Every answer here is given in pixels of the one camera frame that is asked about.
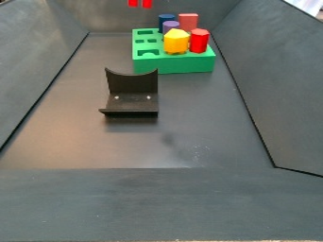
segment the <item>green shape sorter block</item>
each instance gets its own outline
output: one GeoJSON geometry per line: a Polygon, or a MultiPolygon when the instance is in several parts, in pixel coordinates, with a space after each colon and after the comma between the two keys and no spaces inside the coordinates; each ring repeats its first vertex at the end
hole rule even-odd
{"type": "Polygon", "coordinates": [[[141,74],[157,68],[158,74],[212,72],[216,54],[206,46],[204,53],[168,55],[164,51],[162,34],[157,28],[132,29],[133,72],[141,74]]]}

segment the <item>black plastic holder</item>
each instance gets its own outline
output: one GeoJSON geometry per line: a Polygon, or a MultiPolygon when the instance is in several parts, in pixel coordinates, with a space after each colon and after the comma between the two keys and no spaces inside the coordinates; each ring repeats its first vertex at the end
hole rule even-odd
{"type": "Polygon", "coordinates": [[[140,75],[112,72],[106,68],[105,78],[109,96],[104,115],[157,115],[157,69],[140,75]]]}

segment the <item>bin floor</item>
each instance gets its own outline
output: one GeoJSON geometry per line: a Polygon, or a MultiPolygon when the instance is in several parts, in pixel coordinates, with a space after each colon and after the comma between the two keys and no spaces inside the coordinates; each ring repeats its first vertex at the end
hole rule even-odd
{"type": "Polygon", "coordinates": [[[271,166],[220,57],[213,73],[158,75],[157,118],[98,113],[105,67],[132,73],[129,34],[89,35],[12,137],[0,168],[271,166]]]}

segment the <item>red object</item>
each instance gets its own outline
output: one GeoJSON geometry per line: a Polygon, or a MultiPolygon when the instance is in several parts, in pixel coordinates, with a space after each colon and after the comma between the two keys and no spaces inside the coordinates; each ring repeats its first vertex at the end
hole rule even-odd
{"type": "Polygon", "coordinates": [[[128,5],[129,7],[137,7],[137,1],[138,1],[138,0],[126,0],[126,5],[128,5]]]}
{"type": "Polygon", "coordinates": [[[209,32],[206,29],[196,28],[190,31],[190,45],[189,51],[194,53],[202,53],[206,50],[206,43],[209,38],[209,32]]]}
{"type": "Polygon", "coordinates": [[[190,32],[196,28],[197,24],[197,14],[196,13],[178,13],[178,28],[190,32]]]}
{"type": "Polygon", "coordinates": [[[142,0],[142,8],[150,9],[152,7],[152,0],[142,0]]]}

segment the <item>red cylinder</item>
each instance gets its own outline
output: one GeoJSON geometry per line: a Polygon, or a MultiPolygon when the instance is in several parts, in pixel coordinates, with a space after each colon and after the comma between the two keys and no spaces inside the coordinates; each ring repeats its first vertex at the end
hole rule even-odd
{"type": "Polygon", "coordinates": [[[129,7],[137,7],[137,1],[138,1],[138,0],[126,0],[126,5],[128,5],[129,7]]]}
{"type": "Polygon", "coordinates": [[[142,0],[142,8],[150,9],[152,7],[152,0],[142,0]]]}
{"type": "Polygon", "coordinates": [[[206,43],[209,32],[206,29],[196,28],[190,31],[190,45],[189,51],[193,53],[202,53],[206,50],[206,43]]]}

